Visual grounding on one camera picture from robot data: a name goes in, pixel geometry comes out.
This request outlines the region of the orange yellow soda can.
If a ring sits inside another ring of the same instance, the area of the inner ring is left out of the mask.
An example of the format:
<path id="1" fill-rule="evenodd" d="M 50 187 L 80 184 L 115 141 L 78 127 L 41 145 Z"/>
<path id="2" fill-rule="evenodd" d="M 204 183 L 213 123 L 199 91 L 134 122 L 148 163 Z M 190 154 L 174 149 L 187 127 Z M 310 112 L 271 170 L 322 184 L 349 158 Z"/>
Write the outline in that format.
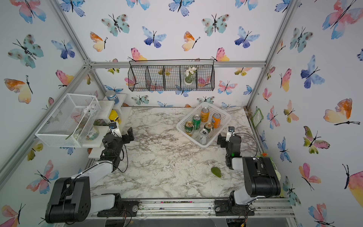
<path id="1" fill-rule="evenodd" d="M 209 111 L 209 109 L 207 107 L 203 107 L 201 109 L 200 117 L 201 117 L 201 121 L 203 123 L 207 123 L 208 122 L 209 114 L 210 114 L 210 111 Z"/>

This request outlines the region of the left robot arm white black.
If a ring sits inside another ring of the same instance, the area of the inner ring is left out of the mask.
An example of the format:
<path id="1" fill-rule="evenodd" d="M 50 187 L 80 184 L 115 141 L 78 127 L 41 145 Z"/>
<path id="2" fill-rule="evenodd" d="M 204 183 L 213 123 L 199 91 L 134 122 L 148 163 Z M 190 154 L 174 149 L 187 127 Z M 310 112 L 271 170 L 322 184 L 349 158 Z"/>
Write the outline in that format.
<path id="1" fill-rule="evenodd" d="M 128 160 L 126 144 L 134 141 L 133 129 L 118 136 L 107 133 L 102 140 L 104 150 L 100 159 L 91 167 L 72 177 L 59 178 L 54 185 L 45 212 L 48 224 L 72 225 L 82 222 L 91 214 L 98 217 L 133 217 L 131 209 L 122 202 L 120 194 L 91 196 L 91 187 L 108 174 L 118 170 L 120 163 Z"/>

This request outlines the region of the green gold-top can white band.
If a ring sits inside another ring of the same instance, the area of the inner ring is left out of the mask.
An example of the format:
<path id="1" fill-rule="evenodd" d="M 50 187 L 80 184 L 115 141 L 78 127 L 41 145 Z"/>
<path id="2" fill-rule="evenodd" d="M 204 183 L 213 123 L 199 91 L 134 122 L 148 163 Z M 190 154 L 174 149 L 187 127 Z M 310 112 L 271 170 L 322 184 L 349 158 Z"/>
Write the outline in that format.
<path id="1" fill-rule="evenodd" d="M 204 125 L 204 129 L 206 129 L 208 131 L 208 133 L 212 133 L 214 130 L 214 126 L 213 123 L 206 123 Z"/>

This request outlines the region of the white plastic perforated basket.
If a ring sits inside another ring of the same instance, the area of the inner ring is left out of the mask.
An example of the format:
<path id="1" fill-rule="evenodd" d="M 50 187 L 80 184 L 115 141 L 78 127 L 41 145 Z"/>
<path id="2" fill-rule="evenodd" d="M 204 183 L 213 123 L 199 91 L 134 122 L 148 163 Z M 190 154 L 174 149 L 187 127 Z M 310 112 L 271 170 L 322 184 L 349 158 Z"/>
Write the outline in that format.
<path id="1" fill-rule="evenodd" d="M 215 113 L 218 113 L 220 115 L 221 120 L 220 126 L 218 128 L 211 130 L 211 132 L 209 132 L 207 136 L 204 136 L 206 138 L 205 142 L 202 142 L 201 131 L 204 130 L 204 126 L 206 123 L 201 122 L 200 128 L 197 130 L 193 129 L 192 132 L 186 132 L 185 130 L 186 123 L 192 122 L 195 115 L 200 116 L 203 108 L 207 108 L 209 110 L 209 119 L 207 123 L 212 123 L 212 116 Z M 191 110 L 191 112 L 188 113 L 184 118 L 182 118 L 182 120 L 178 122 L 176 128 L 179 132 L 181 132 L 196 145 L 200 146 L 201 148 L 207 148 L 218 137 L 222 130 L 228 126 L 231 120 L 231 115 L 228 114 L 226 111 L 208 102 L 202 102 L 196 108 Z"/>

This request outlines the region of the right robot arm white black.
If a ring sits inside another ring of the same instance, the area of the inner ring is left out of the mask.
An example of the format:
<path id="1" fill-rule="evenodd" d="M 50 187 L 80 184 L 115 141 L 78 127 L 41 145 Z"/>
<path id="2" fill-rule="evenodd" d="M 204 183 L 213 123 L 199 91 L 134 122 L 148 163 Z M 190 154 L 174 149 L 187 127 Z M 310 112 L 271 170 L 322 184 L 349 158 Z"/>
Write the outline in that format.
<path id="1" fill-rule="evenodd" d="M 243 173 L 244 186 L 230 192 L 227 200 L 215 200 L 214 211 L 217 216 L 254 215 L 249 205 L 259 198 L 270 198 L 281 193 L 281 186 L 272 161 L 268 157 L 257 157 L 259 146 L 253 157 L 243 157 L 241 152 L 242 137 L 248 133 L 228 132 L 217 137 L 217 144 L 226 149 L 225 162 L 230 170 Z"/>

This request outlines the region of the green gold-top beer can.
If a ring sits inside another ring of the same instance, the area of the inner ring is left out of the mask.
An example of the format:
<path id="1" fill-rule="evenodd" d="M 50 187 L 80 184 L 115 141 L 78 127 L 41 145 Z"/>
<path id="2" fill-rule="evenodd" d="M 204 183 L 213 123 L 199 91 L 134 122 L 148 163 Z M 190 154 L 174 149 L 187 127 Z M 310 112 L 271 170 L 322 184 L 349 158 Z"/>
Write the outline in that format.
<path id="1" fill-rule="evenodd" d="M 184 125 L 184 131 L 187 135 L 192 136 L 193 135 L 193 130 L 194 130 L 194 125 L 193 122 L 186 122 Z"/>

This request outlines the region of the orange Fanta can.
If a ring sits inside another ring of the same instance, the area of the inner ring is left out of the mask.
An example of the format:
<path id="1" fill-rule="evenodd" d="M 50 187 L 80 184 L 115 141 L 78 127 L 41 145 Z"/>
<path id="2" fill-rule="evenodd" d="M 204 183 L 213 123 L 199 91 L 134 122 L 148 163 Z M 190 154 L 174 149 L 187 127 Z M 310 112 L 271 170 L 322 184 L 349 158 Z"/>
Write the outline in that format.
<path id="1" fill-rule="evenodd" d="M 220 127 L 221 124 L 221 114 L 219 113 L 214 113 L 212 116 L 212 124 L 214 129 L 217 129 Z"/>

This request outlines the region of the white silver tall can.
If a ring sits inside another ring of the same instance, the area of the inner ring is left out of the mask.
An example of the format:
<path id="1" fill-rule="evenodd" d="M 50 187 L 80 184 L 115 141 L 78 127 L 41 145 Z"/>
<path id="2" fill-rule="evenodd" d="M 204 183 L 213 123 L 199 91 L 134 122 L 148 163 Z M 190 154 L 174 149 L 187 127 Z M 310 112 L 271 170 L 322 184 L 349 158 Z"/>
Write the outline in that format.
<path id="1" fill-rule="evenodd" d="M 209 132 L 207 129 L 202 129 L 199 132 L 199 140 L 202 145 L 206 145 L 208 141 Z"/>

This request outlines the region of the green soda can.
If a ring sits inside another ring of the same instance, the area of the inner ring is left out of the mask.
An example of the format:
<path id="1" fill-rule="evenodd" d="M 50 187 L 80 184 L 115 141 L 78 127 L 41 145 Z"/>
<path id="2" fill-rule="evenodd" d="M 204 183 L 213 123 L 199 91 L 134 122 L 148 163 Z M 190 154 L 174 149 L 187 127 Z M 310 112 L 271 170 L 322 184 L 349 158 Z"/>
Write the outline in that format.
<path id="1" fill-rule="evenodd" d="M 193 129 L 198 130 L 200 128 L 200 124 L 201 124 L 200 115 L 198 115 L 198 114 L 194 115 L 192 118 L 192 123 L 193 123 Z"/>

